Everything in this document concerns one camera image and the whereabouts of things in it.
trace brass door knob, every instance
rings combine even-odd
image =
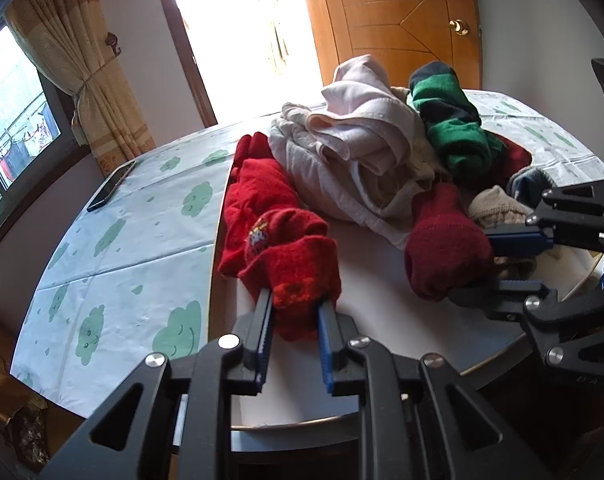
[[[451,20],[448,22],[448,26],[458,36],[466,36],[469,32],[468,23],[464,22],[464,20]]]

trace white wall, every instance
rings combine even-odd
[[[92,155],[55,181],[0,242],[0,323],[17,334],[51,254],[104,182]]]
[[[158,146],[203,127],[160,0],[100,0],[118,58]]]
[[[591,69],[604,38],[578,0],[477,0],[483,87],[561,124],[604,161],[604,95]]]

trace dark red sock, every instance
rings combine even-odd
[[[261,133],[240,139],[231,181],[224,197],[226,238],[218,270],[236,278],[245,266],[247,233],[259,215],[270,209],[298,207],[299,199],[281,166],[272,157],[267,137]]]
[[[464,214],[454,184],[440,182],[430,191],[415,195],[413,218],[404,264],[417,296],[440,301],[451,288],[467,285],[490,272],[490,242]]]
[[[493,186],[499,186],[506,188],[509,178],[517,173],[522,168],[526,168],[533,162],[533,156],[519,144],[512,140],[502,137],[498,134],[494,134],[499,140],[501,140],[506,146],[506,150],[502,155],[495,161],[495,164],[490,171],[482,176],[477,182],[472,184],[472,188],[478,191],[491,188]]]
[[[286,208],[261,215],[246,239],[239,278],[255,300],[263,288],[273,291],[275,331],[287,341],[316,337],[318,302],[335,302],[341,292],[337,246],[327,232],[315,213]]]

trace phone screen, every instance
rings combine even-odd
[[[102,207],[108,201],[116,187],[124,180],[124,177],[133,169],[135,165],[135,161],[132,160],[128,164],[125,164],[121,168],[117,168],[114,173],[111,174],[109,179],[104,183],[102,188],[98,191],[98,194],[95,195],[95,198],[91,200],[91,203],[87,206],[86,210],[88,212],[97,209],[98,207]]]

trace door panel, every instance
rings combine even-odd
[[[306,1],[325,84],[333,80],[336,64],[371,54],[384,65],[392,85],[405,86],[416,68],[440,59],[454,67],[462,86],[481,88],[475,0]],[[322,9],[318,22],[313,16]],[[450,20],[463,20],[466,35],[452,32]]]

